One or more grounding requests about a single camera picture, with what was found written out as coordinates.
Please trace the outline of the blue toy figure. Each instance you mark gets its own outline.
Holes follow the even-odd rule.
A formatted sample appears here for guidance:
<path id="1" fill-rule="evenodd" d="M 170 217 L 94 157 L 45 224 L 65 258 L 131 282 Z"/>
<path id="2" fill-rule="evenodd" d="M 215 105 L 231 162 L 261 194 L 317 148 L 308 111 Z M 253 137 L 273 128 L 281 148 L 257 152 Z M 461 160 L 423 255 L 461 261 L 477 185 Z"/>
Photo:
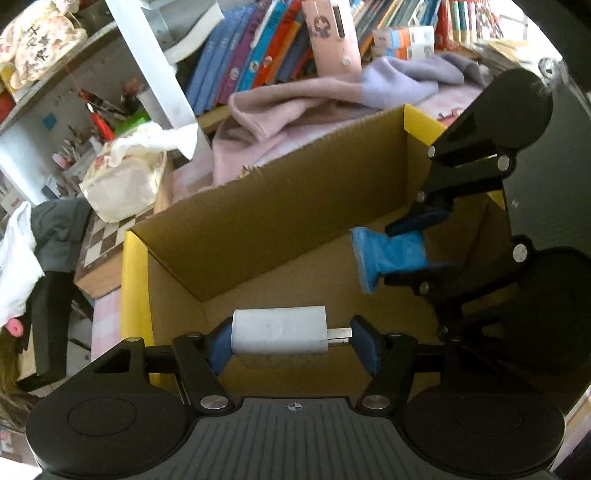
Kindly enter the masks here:
<path id="1" fill-rule="evenodd" d="M 424 237 L 411 231 L 389 237 L 366 227 L 353 228 L 351 241 L 363 292 L 373 294 L 381 277 L 428 268 Z"/>

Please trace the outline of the white charger plug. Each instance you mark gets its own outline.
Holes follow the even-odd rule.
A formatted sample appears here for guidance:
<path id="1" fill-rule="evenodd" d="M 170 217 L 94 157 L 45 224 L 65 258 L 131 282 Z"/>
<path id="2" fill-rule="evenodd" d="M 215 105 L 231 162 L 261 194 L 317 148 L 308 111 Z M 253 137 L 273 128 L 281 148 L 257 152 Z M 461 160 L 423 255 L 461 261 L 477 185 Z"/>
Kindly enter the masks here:
<path id="1" fill-rule="evenodd" d="M 231 350 L 236 355 L 315 355 L 353 339 L 351 327 L 329 328 L 325 306 L 235 310 Z"/>

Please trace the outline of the pink checkered tablecloth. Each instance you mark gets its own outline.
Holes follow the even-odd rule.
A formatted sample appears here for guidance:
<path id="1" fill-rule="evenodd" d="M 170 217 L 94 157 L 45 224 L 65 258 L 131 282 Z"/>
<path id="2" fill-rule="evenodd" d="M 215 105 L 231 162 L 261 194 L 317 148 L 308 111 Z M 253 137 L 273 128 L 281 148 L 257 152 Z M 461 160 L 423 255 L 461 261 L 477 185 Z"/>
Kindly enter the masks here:
<path id="1" fill-rule="evenodd" d="M 482 87 L 469 81 L 461 86 L 442 86 L 438 93 L 415 104 L 415 107 L 448 127 L 482 91 Z M 119 288 L 95 301 L 91 344 L 93 360 L 121 340 L 120 303 Z"/>

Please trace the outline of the chessboard box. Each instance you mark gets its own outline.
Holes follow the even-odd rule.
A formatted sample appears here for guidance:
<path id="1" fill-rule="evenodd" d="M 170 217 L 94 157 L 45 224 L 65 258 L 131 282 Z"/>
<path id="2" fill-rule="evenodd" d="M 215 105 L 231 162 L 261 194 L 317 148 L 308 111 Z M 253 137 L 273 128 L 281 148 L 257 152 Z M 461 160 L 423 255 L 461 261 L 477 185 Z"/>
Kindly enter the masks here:
<path id="1" fill-rule="evenodd" d="M 93 300 L 102 298 L 121 285 L 125 233 L 172 204 L 172 172 L 173 163 L 168 160 L 155 202 L 139 214 L 115 223 L 105 223 L 95 213 L 90 215 L 74 283 Z"/>

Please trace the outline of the yellow cardboard box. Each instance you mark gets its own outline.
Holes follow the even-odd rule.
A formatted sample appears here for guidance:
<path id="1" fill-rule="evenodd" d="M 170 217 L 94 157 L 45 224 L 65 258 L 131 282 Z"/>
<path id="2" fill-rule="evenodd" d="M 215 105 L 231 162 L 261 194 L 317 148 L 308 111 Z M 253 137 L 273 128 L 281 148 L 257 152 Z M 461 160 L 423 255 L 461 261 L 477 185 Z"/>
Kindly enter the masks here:
<path id="1" fill-rule="evenodd" d="M 363 293 L 349 232 L 410 208 L 443 125 L 412 106 L 370 115 L 136 225 L 125 237 L 121 334 L 149 345 L 206 333 L 235 310 L 323 306 L 437 342 L 408 288 Z"/>

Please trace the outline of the orange blue white box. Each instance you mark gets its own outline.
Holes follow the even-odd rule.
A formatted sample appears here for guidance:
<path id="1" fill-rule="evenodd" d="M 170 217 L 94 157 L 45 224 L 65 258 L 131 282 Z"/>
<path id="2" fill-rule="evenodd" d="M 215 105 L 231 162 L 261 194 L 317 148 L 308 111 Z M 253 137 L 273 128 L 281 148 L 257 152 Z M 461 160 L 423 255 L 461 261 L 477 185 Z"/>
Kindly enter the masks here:
<path id="1" fill-rule="evenodd" d="M 435 54 L 433 26 L 388 28 L 373 32 L 372 58 L 396 57 L 401 60 L 422 60 Z"/>

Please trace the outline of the purple pink cloth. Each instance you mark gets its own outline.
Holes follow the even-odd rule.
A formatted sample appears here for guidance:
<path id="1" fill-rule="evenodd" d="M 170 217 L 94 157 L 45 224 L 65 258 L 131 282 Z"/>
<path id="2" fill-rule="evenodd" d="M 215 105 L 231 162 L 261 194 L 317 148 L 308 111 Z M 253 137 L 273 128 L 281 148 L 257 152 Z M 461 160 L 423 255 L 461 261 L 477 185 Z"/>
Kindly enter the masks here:
<path id="1" fill-rule="evenodd" d="M 492 80 L 487 67 L 444 52 L 422 60 L 385 56 L 361 72 L 232 94 L 229 117 L 212 141 L 213 184 L 238 179 L 356 119 L 420 104 L 443 87 L 472 83 L 483 89 Z"/>

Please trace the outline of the white shirt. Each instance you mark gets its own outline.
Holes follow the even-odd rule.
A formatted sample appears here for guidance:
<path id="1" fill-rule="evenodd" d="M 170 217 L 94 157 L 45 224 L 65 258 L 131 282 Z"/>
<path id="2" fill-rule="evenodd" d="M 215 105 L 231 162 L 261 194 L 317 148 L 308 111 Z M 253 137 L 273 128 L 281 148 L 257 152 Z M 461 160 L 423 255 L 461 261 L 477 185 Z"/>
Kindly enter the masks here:
<path id="1" fill-rule="evenodd" d="M 36 283 L 44 276 L 35 256 L 32 207 L 23 202 L 9 217 L 1 240 L 1 326 L 21 317 Z"/>

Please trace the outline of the pink cylinder device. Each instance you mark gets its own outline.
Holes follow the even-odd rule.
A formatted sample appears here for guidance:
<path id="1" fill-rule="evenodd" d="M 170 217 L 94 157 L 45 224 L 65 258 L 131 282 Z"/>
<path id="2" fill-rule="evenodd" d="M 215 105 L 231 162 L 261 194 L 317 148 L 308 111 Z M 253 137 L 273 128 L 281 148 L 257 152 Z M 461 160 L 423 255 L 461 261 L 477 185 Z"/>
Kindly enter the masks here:
<path id="1" fill-rule="evenodd" d="M 301 7 L 318 76 L 360 73 L 362 60 L 349 1 L 304 1 Z"/>

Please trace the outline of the white bookshelf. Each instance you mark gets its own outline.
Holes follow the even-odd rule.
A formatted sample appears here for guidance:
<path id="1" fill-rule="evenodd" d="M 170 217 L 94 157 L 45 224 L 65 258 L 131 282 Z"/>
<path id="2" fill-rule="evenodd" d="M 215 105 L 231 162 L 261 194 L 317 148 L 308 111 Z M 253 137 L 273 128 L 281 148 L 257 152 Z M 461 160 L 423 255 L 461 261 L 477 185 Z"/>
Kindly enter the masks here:
<path id="1" fill-rule="evenodd" d="M 1 171 L 32 204 L 45 201 L 46 179 L 59 172 L 52 156 L 67 136 L 91 126 L 78 95 L 85 89 L 115 101 L 132 79 L 145 82 L 166 127 L 197 119 L 177 67 L 204 42 L 221 17 L 214 1 L 107 1 L 110 17 L 25 88 L 1 124 Z"/>

